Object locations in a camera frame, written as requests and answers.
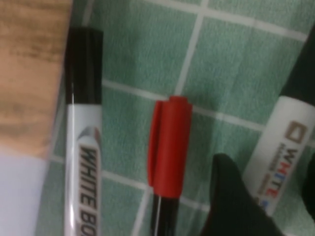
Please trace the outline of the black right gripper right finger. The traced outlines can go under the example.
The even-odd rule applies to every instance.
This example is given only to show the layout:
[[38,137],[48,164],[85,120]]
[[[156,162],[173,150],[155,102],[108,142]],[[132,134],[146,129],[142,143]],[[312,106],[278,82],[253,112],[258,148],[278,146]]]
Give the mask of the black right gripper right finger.
[[302,199],[307,212],[311,217],[315,216],[315,154],[308,164],[307,174],[302,187]]

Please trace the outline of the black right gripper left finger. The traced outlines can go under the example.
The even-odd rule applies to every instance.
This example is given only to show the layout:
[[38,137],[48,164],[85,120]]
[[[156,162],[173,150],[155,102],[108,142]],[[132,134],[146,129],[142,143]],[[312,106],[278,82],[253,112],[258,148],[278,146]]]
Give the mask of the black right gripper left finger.
[[201,236],[272,236],[274,222],[249,195],[235,162],[213,156],[210,211]]

